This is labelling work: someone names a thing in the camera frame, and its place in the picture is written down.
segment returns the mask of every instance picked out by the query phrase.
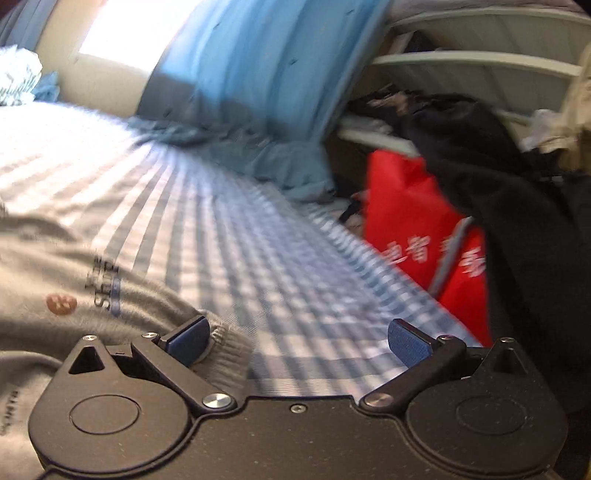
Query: bed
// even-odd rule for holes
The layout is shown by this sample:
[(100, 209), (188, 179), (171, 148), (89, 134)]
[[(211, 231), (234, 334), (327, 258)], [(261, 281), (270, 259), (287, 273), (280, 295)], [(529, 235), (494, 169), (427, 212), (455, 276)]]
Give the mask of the bed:
[(34, 103), (0, 109), (0, 197), (57, 219), (254, 341), (251, 391), (359, 398), (404, 370), (387, 326), (476, 342), (316, 204), (171, 146), (137, 146), (115, 118)]

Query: blue cloth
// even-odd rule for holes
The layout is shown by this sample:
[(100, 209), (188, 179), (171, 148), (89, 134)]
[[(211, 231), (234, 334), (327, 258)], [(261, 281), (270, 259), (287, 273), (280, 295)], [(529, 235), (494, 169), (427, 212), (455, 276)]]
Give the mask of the blue cloth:
[(36, 102), (56, 103), (60, 96), (60, 88), (58, 86), (59, 77), (57, 72), (51, 72), (43, 75), (35, 88), (33, 95), (35, 95)]
[(35, 51), (57, 0), (21, 0), (0, 19), (0, 47), (16, 45)]
[(309, 141), (277, 142), (243, 128), (188, 127), (134, 117), (138, 143), (158, 141), (189, 148), (200, 158), (261, 181), (273, 182), (290, 200), (315, 202), (335, 189), (326, 152)]
[(204, 0), (137, 114), (320, 141), (383, 34), (390, 0)]

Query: silver screw head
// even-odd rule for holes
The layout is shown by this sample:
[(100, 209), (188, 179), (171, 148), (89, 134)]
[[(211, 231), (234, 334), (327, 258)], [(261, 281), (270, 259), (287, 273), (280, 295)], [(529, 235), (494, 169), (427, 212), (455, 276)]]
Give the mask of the silver screw head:
[(392, 405), (392, 403), (394, 402), (394, 398), (392, 397), (392, 395), (388, 395), (387, 393), (375, 392), (367, 395), (363, 399), (363, 402), (365, 402), (365, 404), (368, 407), (385, 408)]
[(290, 410), (292, 413), (304, 413), (306, 410), (308, 410), (308, 407), (300, 403), (297, 403), (296, 405), (292, 405), (290, 407)]
[(232, 397), (225, 393), (212, 393), (211, 395), (203, 397), (203, 405), (207, 408), (226, 408), (229, 407), (231, 403)]

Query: gray sweater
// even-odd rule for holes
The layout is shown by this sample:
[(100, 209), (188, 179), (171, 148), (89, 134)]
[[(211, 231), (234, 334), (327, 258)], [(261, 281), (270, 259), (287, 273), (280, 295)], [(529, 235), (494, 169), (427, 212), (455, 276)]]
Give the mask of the gray sweater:
[(85, 248), (59, 225), (0, 213), (0, 478), (31, 480), (42, 472), (28, 418), (83, 335), (116, 345), (144, 332), (165, 334), (198, 313), (213, 333), (193, 369), (240, 396), (252, 350), (246, 337)]

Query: red bag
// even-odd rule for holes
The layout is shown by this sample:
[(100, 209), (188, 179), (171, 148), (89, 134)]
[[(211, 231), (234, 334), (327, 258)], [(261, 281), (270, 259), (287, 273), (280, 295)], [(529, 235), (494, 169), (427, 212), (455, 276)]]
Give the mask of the red bag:
[(437, 299), (470, 330), (483, 346), (492, 346), (486, 311), (484, 237), (472, 228), (466, 237), (456, 267)]
[[(365, 238), (392, 266), (428, 290), (460, 215), (443, 197), (422, 158), (386, 151), (369, 159)], [(438, 300), (490, 345), (482, 233), (472, 228)]]
[(378, 150), (369, 159), (365, 239), (428, 289), (445, 240), (462, 216), (439, 192), (422, 158)]

